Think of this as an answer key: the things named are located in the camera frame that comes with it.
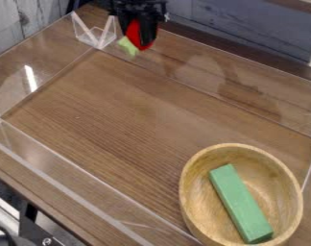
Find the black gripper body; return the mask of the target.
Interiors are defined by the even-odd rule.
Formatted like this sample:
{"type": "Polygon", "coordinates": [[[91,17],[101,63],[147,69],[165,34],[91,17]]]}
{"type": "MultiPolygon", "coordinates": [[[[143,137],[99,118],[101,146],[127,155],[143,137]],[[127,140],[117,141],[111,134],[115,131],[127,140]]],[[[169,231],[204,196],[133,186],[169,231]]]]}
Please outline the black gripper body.
{"type": "Polygon", "coordinates": [[[109,15],[119,15],[121,11],[132,14],[148,12],[157,21],[167,22],[167,0],[109,0],[109,15]]]}

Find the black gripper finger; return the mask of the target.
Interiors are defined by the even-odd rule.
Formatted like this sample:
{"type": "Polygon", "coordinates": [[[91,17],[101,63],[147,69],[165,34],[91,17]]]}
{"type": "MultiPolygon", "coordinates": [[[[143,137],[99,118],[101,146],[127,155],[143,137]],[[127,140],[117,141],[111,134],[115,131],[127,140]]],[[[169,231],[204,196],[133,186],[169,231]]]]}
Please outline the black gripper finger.
{"type": "Polygon", "coordinates": [[[125,31],[131,22],[131,16],[127,13],[123,13],[117,15],[117,18],[121,27],[121,34],[125,35],[125,31]]]}
{"type": "Polygon", "coordinates": [[[156,39],[157,22],[152,15],[143,14],[139,16],[140,22],[140,43],[143,46],[149,45],[156,39]]]}

